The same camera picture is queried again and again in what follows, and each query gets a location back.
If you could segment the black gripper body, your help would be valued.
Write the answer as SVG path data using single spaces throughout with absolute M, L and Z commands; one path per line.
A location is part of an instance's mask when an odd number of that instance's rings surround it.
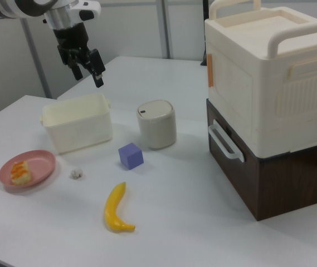
M 70 68 L 80 64 L 85 69 L 90 70 L 90 50 L 87 46 L 89 38 L 84 24 L 78 23 L 73 27 L 53 32 L 58 41 L 57 48 L 63 64 Z

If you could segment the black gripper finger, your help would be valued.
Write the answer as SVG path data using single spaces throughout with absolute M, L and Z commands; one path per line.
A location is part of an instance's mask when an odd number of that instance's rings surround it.
M 103 72 L 105 71 L 105 65 L 101 59 L 99 51 L 97 49 L 91 50 L 88 53 L 88 59 L 95 86 L 100 88 L 104 84 Z
M 75 80 L 79 81 L 82 79 L 82 72 L 77 63 L 74 62 L 71 64 L 70 69 L 72 70 Z

